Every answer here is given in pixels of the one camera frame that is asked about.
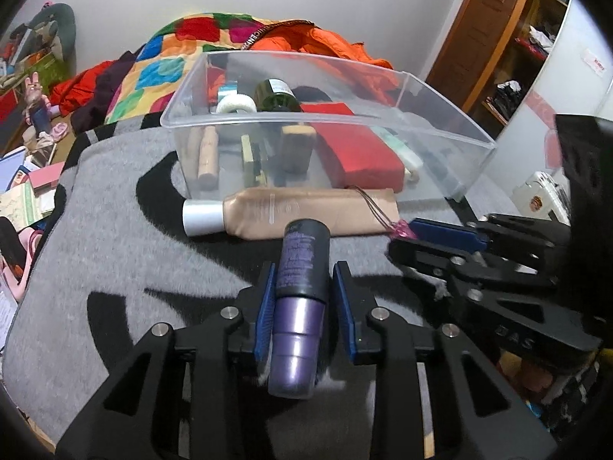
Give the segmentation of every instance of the patchwork blanket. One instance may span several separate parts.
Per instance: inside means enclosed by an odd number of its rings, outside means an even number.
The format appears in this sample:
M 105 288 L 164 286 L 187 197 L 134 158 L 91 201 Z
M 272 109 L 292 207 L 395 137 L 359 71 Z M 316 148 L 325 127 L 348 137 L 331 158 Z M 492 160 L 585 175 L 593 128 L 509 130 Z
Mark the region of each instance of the patchwork blanket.
M 159 127 L 159 114 L 104 125 L 75 141 L 4 360 L 9 395 L 54 441 L 154 323 L 198 324 L 255 283 L 264 261 L 278 262 L 281 240 L 188 238 L 184 195 L 172 134 Z M 484 176 L 467 199 L 477 216 L 516 213 Z M 400 213 L 460 222 L 445 200 L 403 205 Z M 422 324 L 420 299 L 435 287 L 403 278 L 385 257 L 387 241 L 333 238 L 330 265 L 348 261 L 379 305 Z M 324 339 L 312 399 L 272 398 L 255 384 L 246 390 L 251 458 L 368 458 L 375 369 L 350 365 L 336 333 Z
M 106 122 L 164 110 L 203 52 L 240 49 L 262 29 L 306 21 L 269 21 L 210 13 L 171 22 L 145 44 L 108 109 Z

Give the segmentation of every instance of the pink notebook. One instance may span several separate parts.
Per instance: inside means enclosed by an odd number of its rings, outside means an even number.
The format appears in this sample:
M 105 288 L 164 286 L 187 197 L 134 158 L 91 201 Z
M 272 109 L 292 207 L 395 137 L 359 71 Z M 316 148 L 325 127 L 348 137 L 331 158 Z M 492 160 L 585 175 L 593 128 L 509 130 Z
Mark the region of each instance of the pink notebook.
M 41 189 L 45 186 L 55 188 L 55 186 L 57 185 L 57 180 L 59 179 L 59 175 L 62 173 L 63 168 L 64 163 L 56 163 L 51 164 L 51 166 L 32 171 L 29 175 L 32 188 L 34 190 Z

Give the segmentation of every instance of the dark purple cloth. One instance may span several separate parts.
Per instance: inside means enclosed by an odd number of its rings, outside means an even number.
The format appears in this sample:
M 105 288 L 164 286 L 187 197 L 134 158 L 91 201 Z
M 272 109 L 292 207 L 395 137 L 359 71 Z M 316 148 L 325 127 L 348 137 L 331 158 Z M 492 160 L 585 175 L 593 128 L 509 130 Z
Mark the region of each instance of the dark purple cloth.
M 84 106 L 75 110 L 70 118 L 75 134 L 84 133 L 104 124 L 108 106 L 134 62 L 136 55 L 129 51 L 125 52 L 96 78 L 94 96 Z

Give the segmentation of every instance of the colorful quilt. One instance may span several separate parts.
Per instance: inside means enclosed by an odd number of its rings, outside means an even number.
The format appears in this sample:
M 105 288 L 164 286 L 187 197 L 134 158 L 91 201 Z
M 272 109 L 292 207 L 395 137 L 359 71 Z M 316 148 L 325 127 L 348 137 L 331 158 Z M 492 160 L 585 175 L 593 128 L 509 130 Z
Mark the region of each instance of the colorful quilt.
M 256 39 L 258 31 L 279 22 L 246 14 L 210 13 L 163 27 L 143 47 L 115 93 L 106 122 L 163 110 L 201 53 L 240 49 Z

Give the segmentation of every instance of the green glass bottle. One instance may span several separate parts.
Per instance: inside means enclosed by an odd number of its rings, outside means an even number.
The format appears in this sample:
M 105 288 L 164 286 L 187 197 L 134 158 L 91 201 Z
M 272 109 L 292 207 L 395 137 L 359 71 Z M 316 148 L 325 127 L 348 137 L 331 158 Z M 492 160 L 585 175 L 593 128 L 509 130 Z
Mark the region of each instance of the green glass bottle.
M 292 90 L 281 79 L 266 79 L 256 86 L 257 110 L 262 112 L 302 112 Z

